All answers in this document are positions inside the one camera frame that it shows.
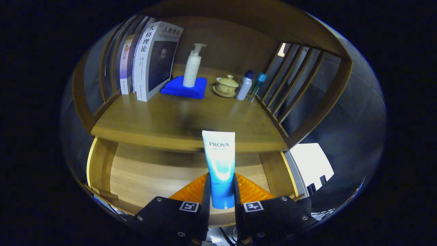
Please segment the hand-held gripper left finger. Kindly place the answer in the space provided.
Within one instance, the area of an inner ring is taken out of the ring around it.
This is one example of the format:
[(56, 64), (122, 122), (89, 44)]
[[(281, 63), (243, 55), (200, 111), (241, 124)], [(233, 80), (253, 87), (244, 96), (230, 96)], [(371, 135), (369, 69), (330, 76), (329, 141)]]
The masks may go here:
[(143, 209), (128, 218), (128, 224), (159, 246), (199, 246), (209, 230), (211, 180), (202, 177), (200, 202), (156, 196)]

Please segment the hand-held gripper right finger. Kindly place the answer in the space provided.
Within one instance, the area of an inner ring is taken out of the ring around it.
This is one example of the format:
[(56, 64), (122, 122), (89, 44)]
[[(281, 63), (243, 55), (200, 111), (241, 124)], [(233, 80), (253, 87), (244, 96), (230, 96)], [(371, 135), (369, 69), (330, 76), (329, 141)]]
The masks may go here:
[(244, 177), (234, 174), (236, 236), (243, 245), (288, 245), (318, 221), (289, 196), (243, 202)]

